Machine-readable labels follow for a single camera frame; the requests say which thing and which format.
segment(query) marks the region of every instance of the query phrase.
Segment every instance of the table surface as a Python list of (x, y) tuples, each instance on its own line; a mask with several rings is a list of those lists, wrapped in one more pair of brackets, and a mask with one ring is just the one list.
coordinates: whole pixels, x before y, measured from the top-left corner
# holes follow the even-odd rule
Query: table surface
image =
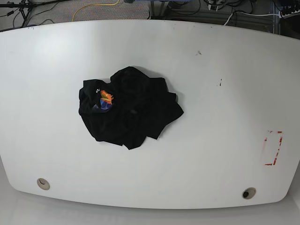
[[(192, 22), (90, 21), (3, 32), (0, 49), (0, 155), (16, 190), (157, 209), (286, 195), (300, 159), (298, 40)], [(184, 110), (133, 150), (96, 142), (78, 114), (83, 80), (108, 81), (127, 66), (164, 77)], [(249, 200), (247, 188), (256, 188)]]

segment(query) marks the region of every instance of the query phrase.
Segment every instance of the black t-shirt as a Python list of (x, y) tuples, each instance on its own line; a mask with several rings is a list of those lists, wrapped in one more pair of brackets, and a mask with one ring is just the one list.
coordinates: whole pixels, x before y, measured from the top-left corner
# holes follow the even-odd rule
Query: black t-shirt
[(158, 139), (164, 127), (183, 114), (164, 78), (149, 78), (134, 67), (115, 73), (110, 83), (83, 81), (79, 114), (98, 142), (134, 149), (145, 138)]

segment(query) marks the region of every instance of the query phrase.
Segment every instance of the floor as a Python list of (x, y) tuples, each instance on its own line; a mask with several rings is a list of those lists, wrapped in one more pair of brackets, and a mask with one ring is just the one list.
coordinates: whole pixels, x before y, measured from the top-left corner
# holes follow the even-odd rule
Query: floor
[[(8, 0), (0, 0), (0, 4), (6, 4)], [(71, 22), (73, 14), (82, 6), (91, 3), (103, 3), (104, 0), (71, 0), (66, 2), (60, 2), (51, 11), (39, 14), (33, 17), (29, 24), (40, 24), (46, 19), (52, 19), (55, 23)], [(105, 0), (105, 3), (115, 3), (116, 0)], [(33, 9), (31, 15), (43, 12), (45, 10), (51, 9), (55, 4), (39, 6)], [(0, 8), (0, 15), (5, 15), (10, 12), (9, 8)], [(13, 18), (17, 14), (16, 11), (10, 16), (5, 16), (0, 18), (0, 30), (8, 29), (13, 27)], [(80, 10), (75, 17), (76, 21), (84, 20), (115, 20), (115, 19), (147, 19), (148, 6), (145, 1), (137, 1), (134, 4), (125, 3), (123, 0), (115, 6), (92, 6), (86, 7)], [(15, 26), (21, 26), (23, 18), (19, 14), (15, 19)]]
[[(55, 23), (64, 23), (64, 22), (71, 22), (73, 14), (76, 12), (77, 9), (80, 7), (91, 4), (91, 3), (115, 3), (116, 0), (71, 0), (66, 2), (61, 2), (58, 5), (56, 5), (52, 10), (48, 12), (44, 12), (42, 14), (39, 14), (37, 16), (34, 16), (32, 19), (30, 19), (29, 25), (35, 24), (39, 25), (46, 19), (51, 19)], [(6, 4), (7, 0), (0, 0), (0, 4)], [(203, 2), (203, 0), (200, 1), (201, 3), (201, 10), (199, 13), (193, 15), (192, 17), (189, 17), (189, 20), (193, 20), (195, 22), (204, 22), (204, 23), (217, 23), (217, 24), (224, 24), (224, 22), (227, 20), (228, 16), (232, 12), (232, 8), (229, 6), (223, 7), (223, 9), (219, 10), (217, 13), (215, 13), (215, 18), (211, 20), (211, 15), (208, 17), (205, 16), (205, 13), (208, 12), (207, 5)], [(47, 5), (47, 6), (40, 6), (36, 9), (33, 9), (33, 11), (30, 14), (30, 17), (43, 12), (45, 10), (51, 9), (55, 4)], [(241, 7), (236, 8), (236, 10), (244, 10), (244, 11), (250, 11), (251, 5), (249, 2), (245, 2)], [(184, 5), (181, 7), (183, 10), (183, 13), (190, 14), (191, 12), (196, 11), (199, 8), (199, 0), (191, 0), (190, 3)], [(9, 8), (0, 8), (0, 15), (5, 15), (7, 12), (10, 12), (12, 9)], [(14, 14), (10, 16), (0, 17), (0, 30), (3, 29), (9, 29), (13, 27), (13, 19), (17, 15), (19, 11), (17, 10)], [(270, 12), (270, 0), (260, 0), (257, 1), (257, 3), (254, 4), (254, 13), (255, 14), (265, 14)], [(179, 14), (172, 13), (170, 10), (168, 10), (168, 15), (171, 15), (167, 19), (181, 19), (181, 20), (187, 20), (186, 16), (181, 16)], [(91, 6), (86, 7), (79, 11), (76, 14), (75, 21), (85, 21), (85, 20), (107, 20), (107, 19), (147, 19), (149, 16), (148, 12), (148, 5), (146, 1), (143, 0), (136, 0), (133, 4), (125, 3), (124, 0), (120, 0), (120, 2), (115, 6)], [(235, 26), (245, 27), (242, 23), (243, 16), (239, 16), (239, 19), (233, 18), (232, 24)], [(265, 25), (269, 24), (272, 21), (271, 16), (268, 18), (264, 17), (256, 17), (255, 19), (264, 20)], [(18, 27), (22, 24), (23, 19), (21, 14), (18, 14), (15, 18), (14, 25), (15, 27)], [(45, 21), (44, 24), (52, 23), (51, 21)], [(262, 30), (262, 31), (269, 31), (270, 27), (267, 29), (255, 29), (255, 30)]]

